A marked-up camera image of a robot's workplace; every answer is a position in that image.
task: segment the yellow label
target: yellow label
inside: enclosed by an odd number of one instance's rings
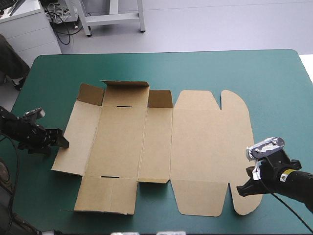
[[[294,171],[296,171],[296,170],[294,170],[294,169],[288,169],[288,170],[285,170],[285,171],[283,172],[283,174],[289,175],[290,173],[292,173],[292,172],[294,172]]]
[[[282,175],[280,176],[279,180],[280,180],[281,182],[286,182],[288,175],[289,175],[290,173],[294,172],[294,171],[296,171],[296,170],[294,170],[294,169],[285,170],[285,171],[282,173]]]

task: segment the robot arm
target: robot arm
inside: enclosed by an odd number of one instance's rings
[[[35,123],[45,116],[42,108],[26,112],[16,117],[0,106],[0,132],[19,142],[19,149],[28,149],[28,153],[51,154],[50,146],[68,148],[69,143],[60,129],[45,129]]]
[[[313,174],[299,171],[299,160],[290,160],[284,145],[282,138],[273,137],[247,148],[247,158],[256,163],[246,169],[251,179],[237,186],[238,193],[243,197],[278,193],[304,203],[313,212]]]

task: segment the white cabinet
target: white cabinet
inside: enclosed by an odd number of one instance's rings
[[[62,54],[38,0],[26,0],[12,16],[0,18],[0,34],[29,66],[39,55]]]

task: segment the rounded cardboard flap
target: rounded cardboard flap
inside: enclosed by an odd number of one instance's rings
[[[248,112],[246,103],[239,95],[229,90],[223,90],[221,94],[221,103],[223,111],[245,111]]]

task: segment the white sticker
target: white sticker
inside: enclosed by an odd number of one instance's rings
[[[254,169],[252,171],[252,175],[253,175],[253,180],[260,180],[261,177],[260,177],[260,168],[259,168],[259,162],[256,161],[255,162],[255,166],[254,166]]]

